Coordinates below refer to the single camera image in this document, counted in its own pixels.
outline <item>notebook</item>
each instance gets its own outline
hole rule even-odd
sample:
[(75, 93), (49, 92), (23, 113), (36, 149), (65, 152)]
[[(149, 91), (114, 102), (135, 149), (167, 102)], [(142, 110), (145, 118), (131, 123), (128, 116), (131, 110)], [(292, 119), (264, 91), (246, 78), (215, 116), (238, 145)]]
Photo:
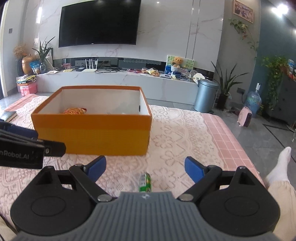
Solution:
[(0, 119), (2, 119), (5, 122), (10, 122), (16, 116), (16, 111), (4, 111), (0, 114)]

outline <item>white router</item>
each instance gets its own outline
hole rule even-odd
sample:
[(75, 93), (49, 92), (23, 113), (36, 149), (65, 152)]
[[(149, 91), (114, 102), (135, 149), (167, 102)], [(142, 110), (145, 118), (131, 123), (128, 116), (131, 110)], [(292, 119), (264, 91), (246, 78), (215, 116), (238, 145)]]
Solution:
[(98, 70), (98, 61), (99, 61), (99, 59), (97, 59), (96, 68), (94, 69), (93, 61), (92, 61), (92, 59), (89, 59), (89, 68), (87, 68), (87, 61), (85, 59), (86, 69), (83, 70), (82, 72), (96, 72)]

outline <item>white sock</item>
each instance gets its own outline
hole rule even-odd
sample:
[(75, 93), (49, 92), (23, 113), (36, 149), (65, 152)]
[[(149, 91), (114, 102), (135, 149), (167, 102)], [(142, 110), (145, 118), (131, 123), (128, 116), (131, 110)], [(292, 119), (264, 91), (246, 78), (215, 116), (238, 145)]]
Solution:
[(291, 158), (291, 147), (286, 147), (279, 155), (278, 163), (265, 178), (265, 186), (268, 188), (274, 181), (288, 181), (287, 169)]

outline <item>blue mug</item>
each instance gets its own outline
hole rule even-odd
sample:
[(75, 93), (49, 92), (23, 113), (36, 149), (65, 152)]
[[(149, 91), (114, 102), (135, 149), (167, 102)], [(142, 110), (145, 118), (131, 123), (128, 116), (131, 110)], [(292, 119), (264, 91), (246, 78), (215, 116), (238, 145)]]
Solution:
[(181, 79), (181, 73), (177, 72), (177, 71), (173, 71), (171, 73), (171, 78), (174, 79), (174, 80), (179, 80), (179, 79)]

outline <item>wall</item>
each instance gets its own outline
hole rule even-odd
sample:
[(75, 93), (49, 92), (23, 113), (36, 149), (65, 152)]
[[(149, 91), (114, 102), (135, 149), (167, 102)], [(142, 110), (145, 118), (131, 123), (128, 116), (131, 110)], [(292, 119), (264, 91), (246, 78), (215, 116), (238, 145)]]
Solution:
[(245, 95), (247, 94), (254, 71), (256, 52), (250, 49), (249, 45), (247, 44), (248, 40), (242, 40), (242, 36), (236, 32), (233, 26), (230, 26), (230, 21), (228, 19), (232, 18), (243, 21), (243, 23), (249, 26), (254, 40), (259, 41), (260, 0), (240, 0), (240, 2), (254, 10), (254, 24), (233, 14), (233, 0), (225, 0), (224, 21), (218, 54), (218, 62), (220, 63), (224, 73), (226, 69), (228, 69), (229, 73), (236, 63), (237, 67), (234, 71), (234, 74), (238, 75), (245, 72), (249, 73), (237, 78), (236, 81), (243, 83), (235, 85), (230, 89), (232, 101), (242, 104), (242, 96), (241, 94), (237, 93), (237, 88), (240, 87), (245, 89)]
[[(170, 54), (193, 57), (196, 67), (213, 71), (210, 61), (215, 63), (218, 56), (224, 0), (159, 0), (159, 4), (157, 0), (142, 0), (136, 45), (58, 48), (62, 6), (82, 1), (29, 0), (24, 42), (33, 46), (56, 36), (51, 42), (54, 59), (98, 56), (166, 61)], [(36, 21), (38, 11), (40, 19)]]
[(17, 63), (13, 49), (21, 42), (22, 18), (26, 1), (9, 0), (3, 10), (0, 27), (0, 78), (3, 95), (16, 87)]
[(296, 27), (285, 16), (279, 17), (274, 14), (274, 7), (268, 0), (261, 0), (260, 43), (250, 85), (250, 91), (254, 91), (257, 83), (261, 83), (260, 94), (267, 90), (268, 73), (268, 69), (261, 66), (262, 56), (283, 55), (296, 62)]

